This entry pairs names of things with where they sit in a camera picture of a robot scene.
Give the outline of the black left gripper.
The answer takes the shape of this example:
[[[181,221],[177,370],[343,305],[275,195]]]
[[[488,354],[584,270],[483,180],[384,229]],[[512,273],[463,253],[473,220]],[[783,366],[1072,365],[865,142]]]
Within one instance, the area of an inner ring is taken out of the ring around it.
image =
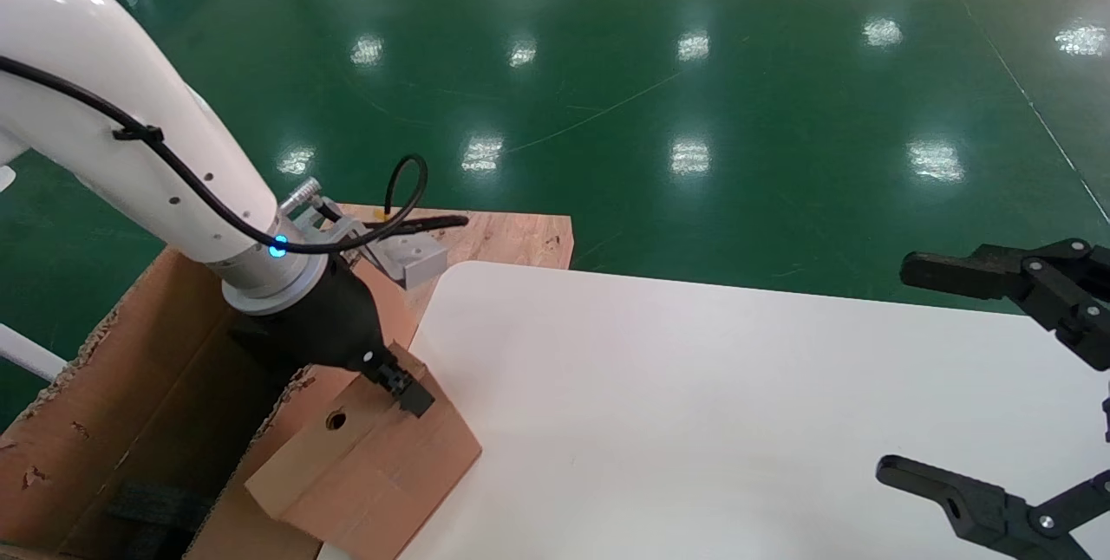
[[[240,316],[229,335],[275,368],[317,365],[360,371],[417,419],[435,403],[421,383],[427,365],[389,350],[371,291],[345,261],[327,261],[316,286],[293,306],[266,316]]]

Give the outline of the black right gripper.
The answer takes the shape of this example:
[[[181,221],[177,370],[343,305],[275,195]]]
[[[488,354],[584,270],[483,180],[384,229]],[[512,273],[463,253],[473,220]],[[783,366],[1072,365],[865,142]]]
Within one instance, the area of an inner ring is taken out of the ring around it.
[[[1109,367],[1109,251],[1086,240],[1035,250],[982,244],[967,257],[915,251],[899,271],[905,286],[983,301],[1011,301],[1094,371]],[[1102,401],[1110,442],[1110,397]],[[1039,505],[962,474],[884,456],[876,478],[936,502],[956,537],[1015,559],[1089,559],[1072,531],[1109,510],[1109,474]]]

